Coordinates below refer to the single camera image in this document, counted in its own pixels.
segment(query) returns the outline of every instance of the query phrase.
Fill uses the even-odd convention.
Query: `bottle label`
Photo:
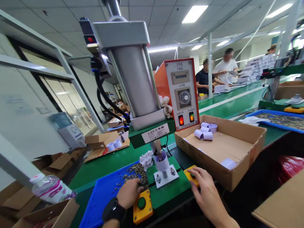
[[[39,196],[50,203],[59,203],[69,198],[75,198],[76,193],[69,189],[62,180],[59,180],[49,191]]]

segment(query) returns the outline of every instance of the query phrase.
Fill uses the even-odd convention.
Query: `man in white shirt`
[[[223,60],[216,65],[214,72],[213,73],[217,73],[220,71],[227,71],[226,74],[220,74],[218,75],[218,78],[226,84],[231,84],[233,83],[233,75],[229,73],[229,71],[234,71],[236,73],[238,73],[238,65],[235,62],[235,59],[233,59],[233,49],[232,48],[228,48],[225,51],[225,55],[223,56]]]

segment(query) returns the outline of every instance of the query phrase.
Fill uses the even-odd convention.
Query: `plastic water bottle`
[[[40,173],[30,179],[30,182],[33,184],[32,193],[49,203],[55,204],[76,197],[76,193],[55,175],[45,176]]]

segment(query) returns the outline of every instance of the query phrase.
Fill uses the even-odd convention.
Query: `man in black shirt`
[[[212,74],[212,81],[220,85],[228,85],[216,78],[220,74],[226,74],[227,71],[220,71]],[[196,87],[198,93],[209,94],[209,81],[208,81],[208,59],[203,62],[203,69],[196,74]]]

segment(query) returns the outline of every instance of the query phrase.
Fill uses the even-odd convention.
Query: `hand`
[[[193,167],[193,169],[187,171],[194,174],[199,182],[200,192],[196,185],[192,181],[190,182],[192,192],[199,207],[213,225],[216,228],[239,227],[237,222],[228,215],[211,175],[206,170],[198,167]]]
[[[137,184],[140,184],[140,179],[127,180],[117,194],[119,205],[126,210],[135,203],[138,195],[145,190],[144,187],[137,188]]]

